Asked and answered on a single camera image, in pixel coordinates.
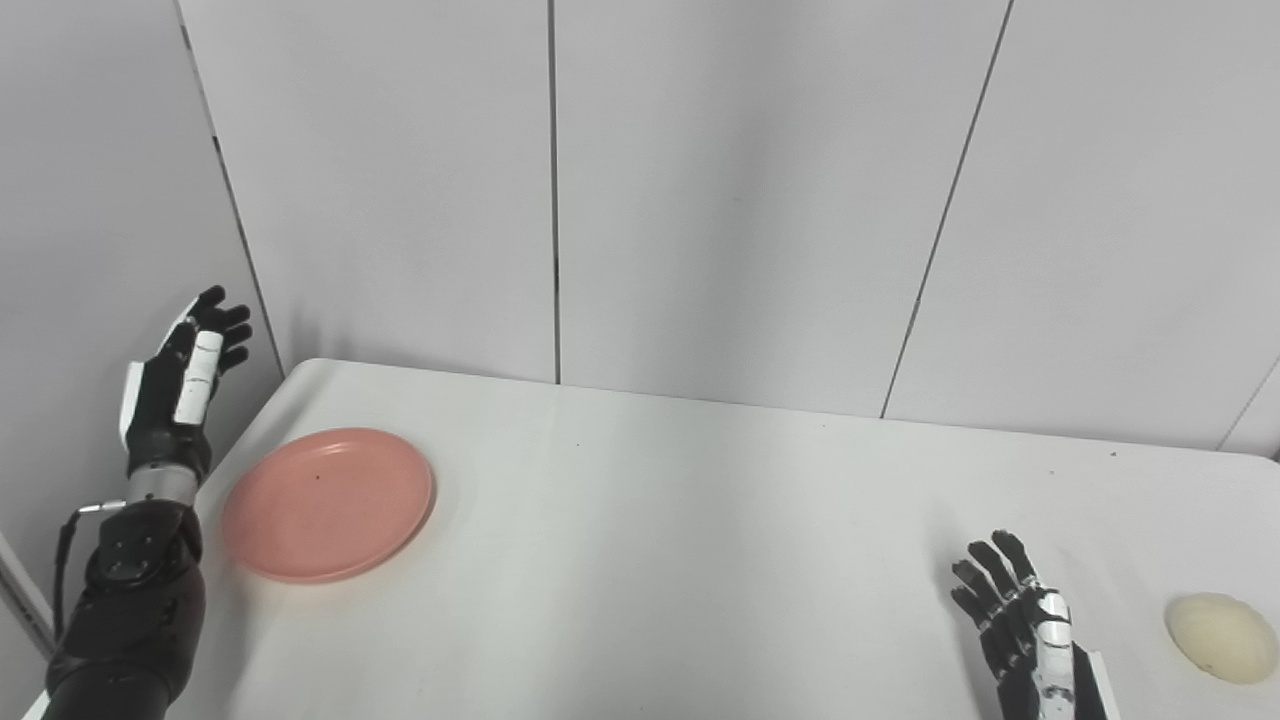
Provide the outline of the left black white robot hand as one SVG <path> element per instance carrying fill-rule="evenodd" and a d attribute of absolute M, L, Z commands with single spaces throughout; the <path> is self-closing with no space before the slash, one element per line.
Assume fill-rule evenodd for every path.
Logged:
<path fill-rule="evenodd" d="M 202 483 L 212 465 L 205 421 L 221 378 L 250 359 L 251 309 L 214 284 L 175 318 L 157 351 L 125 370 L 119 433 L 127 473 L 178 466 Z"/>

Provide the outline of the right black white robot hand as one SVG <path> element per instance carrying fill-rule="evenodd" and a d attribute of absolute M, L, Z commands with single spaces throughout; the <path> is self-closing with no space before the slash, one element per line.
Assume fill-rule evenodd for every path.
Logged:
<path fill-rule="evenodd" d="M 978 633 L 1005 719 L 1117 719 L 1098 652 L 1075 641 L 1068 601 L 1044 584 L 1025 546 L 997 529 L 968 544 L 950 591 Z"/>

